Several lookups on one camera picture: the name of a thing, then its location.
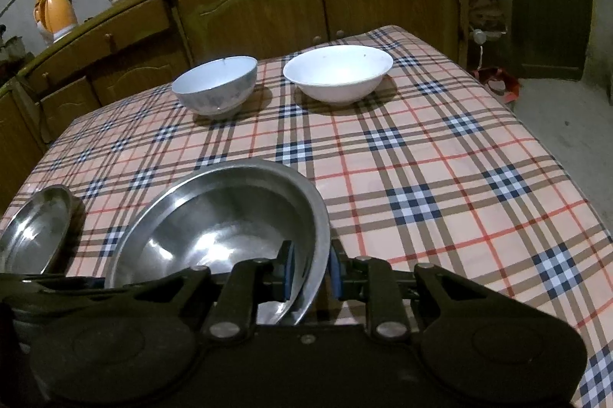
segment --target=kettle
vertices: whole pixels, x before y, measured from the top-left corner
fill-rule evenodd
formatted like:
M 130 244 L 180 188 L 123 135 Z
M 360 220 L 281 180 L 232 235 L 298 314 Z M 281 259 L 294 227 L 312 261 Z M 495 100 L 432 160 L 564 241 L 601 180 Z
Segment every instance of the kettle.
M 36 0 L 34 20 L 48 45 L 67 35 L 78 24 L 70 0 Z

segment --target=checkered tablecloth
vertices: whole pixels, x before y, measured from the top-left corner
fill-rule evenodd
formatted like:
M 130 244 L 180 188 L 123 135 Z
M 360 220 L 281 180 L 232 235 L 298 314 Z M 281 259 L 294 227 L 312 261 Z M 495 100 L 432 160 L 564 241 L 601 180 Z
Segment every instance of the checkered tablecloth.
M 155 196 L 208 164 L 279 161 L 317 186 L 350 257 L 395 269 L 430 261 L 559 316 L 589 365 L 575 400 L 613 407 L 613 244 L 566 172 L 470 75 L 387 26 L 338 43 L 388 51 L 376 92 L 332 109 L 286 82 L 291 55 L 261 61 L 234 120 L 194 120 L 170 86 L 76 120 L 45 154 L 0 222 L 34 191 L 62 183 L 85 206 L 68 275 L 104 275 L 121 234 Z M 316 319 L 363 319 L 318 298 Z

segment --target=floor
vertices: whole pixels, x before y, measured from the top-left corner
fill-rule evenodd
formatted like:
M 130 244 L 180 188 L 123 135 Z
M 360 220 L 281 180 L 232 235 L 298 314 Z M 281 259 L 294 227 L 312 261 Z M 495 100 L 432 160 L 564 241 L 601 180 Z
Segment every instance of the floor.
M 581 82 L 525 79 L 515 113 L 613 231 L 613 106 L 605 91 Z

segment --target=white bowl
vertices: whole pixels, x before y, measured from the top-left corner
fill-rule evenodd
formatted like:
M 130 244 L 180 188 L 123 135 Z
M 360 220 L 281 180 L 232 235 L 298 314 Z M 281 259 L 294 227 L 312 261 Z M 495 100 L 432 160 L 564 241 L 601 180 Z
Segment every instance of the white bowl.
M 198 115 L 226 119 L 238 112 L 256 85 L 257 60 L 226 57 L 180 75 L 172 91 L 182 105 Z
M 315 100 L 348 105 L 367 96 L 393 65 L 383 50 L 362 45 L 335 45 L 292 58 L 283 75 Z

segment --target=tablecloth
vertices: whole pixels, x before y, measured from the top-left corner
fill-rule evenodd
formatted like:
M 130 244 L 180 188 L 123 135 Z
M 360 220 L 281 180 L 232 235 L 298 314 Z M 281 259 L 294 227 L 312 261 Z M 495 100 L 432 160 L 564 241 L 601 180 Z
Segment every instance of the tablecloth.
M 505 106 L 434 48 L 387 26 L 336 43 L 388 51 L 382 84 L 348 108 L 306 97 L 264 60 L 234 119 L 195 119 L 164 85 L 77 119 L 33 170 L 0 223 L 62 183 L 85 219 L 68 275 L 104 275 L 134 217 L 174 181 L 260 157 L 298 170 L 326 201 L 348 255 L 395 269 L 430 261 L 574 326 L 589 364 L 575 400 L 613 407 L 613 244 L 564 169 Z M 318 298 L 315 319 L 363 307 Z

